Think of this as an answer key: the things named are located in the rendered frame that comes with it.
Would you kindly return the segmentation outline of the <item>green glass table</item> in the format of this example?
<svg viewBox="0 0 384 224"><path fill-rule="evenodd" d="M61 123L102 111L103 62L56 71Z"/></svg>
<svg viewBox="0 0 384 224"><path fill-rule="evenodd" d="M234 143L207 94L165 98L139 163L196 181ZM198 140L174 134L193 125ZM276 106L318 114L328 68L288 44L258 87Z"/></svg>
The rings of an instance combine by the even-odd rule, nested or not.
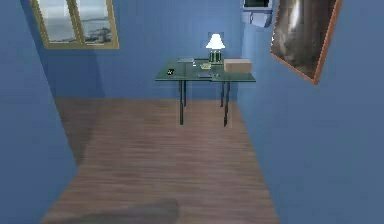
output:
<svg viewBox="0 0 384 224"><path fill-rule="evenodd" d="M221 84L220 106L224 108L224 126L228 124L229 99L232 83L255 82L251 73L225 72L221 64L212 64L210 70L203 70L200 65L207 59L194 59L193 63L177 63L177 59L169 60L157 74L156 81L175 81L179 91L179 124L184 124L184 107L187 104L187 83L192 81L218 82ZM173 75L167 71L174 69Z"/></svg>

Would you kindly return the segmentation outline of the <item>tan cardboard box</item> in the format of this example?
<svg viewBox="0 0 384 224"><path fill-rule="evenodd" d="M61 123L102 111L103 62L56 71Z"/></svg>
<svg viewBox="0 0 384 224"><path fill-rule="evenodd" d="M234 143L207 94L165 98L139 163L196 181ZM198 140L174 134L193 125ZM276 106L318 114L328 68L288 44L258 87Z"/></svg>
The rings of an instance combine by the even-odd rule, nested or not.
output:
<svg viewBox="0 0 384 224"><path fill-rule="evenodd" d="M224 71L235 73L250 73L252 71L252 63L249 59L225 59Z"/></svg>

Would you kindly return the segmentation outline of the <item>white shade table lamp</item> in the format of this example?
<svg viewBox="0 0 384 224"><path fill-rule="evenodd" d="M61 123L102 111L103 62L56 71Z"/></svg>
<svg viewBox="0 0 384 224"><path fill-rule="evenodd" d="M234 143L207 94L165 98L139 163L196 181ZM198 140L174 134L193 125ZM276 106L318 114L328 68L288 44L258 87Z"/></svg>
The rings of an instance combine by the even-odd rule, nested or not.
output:
<svg viewBox="0 0 384 224"><path fill-rule="evenodd" d="M212 64L221 64L222 63L221 50L225 48L225 45L219 33L213 33L211 35L210 40L206 45L206 48L210 50L209 62Z"/></svg>

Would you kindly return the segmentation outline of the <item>orange framed dark picture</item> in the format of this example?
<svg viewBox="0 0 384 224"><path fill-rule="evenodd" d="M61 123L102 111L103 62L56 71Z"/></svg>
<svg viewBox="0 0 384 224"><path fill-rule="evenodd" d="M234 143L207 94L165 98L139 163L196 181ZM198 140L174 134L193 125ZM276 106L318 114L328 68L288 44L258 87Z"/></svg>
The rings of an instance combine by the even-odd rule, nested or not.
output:
<svg viewBox="0 0 384 224"><path fill-rule="evenodd" d="M342 3L343 0L278 0L270 54L317 85Z"/></svg>

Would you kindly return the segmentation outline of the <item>wooden framed window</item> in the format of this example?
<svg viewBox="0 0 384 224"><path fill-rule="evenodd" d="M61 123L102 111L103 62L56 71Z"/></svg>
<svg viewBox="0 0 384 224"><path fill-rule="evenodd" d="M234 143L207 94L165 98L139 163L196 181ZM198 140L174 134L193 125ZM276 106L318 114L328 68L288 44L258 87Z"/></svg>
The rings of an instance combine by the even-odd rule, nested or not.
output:
<svg viewBox="0 0 384 224"><path fill-rule="evenodd" d="M46 49L118 49L113 0L29 0Z"/></svg>

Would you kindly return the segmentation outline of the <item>white framed wall fixture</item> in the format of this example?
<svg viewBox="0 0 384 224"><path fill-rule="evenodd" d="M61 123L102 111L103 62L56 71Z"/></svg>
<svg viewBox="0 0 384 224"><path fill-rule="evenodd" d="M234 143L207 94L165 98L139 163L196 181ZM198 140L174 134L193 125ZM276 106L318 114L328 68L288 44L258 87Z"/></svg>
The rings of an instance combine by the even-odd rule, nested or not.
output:
<svg viewBox="0 0 384 224"><path fill-rule="evenodd" d="M242 21L268 28L272 23L274 0L242 0Z"/></svg>

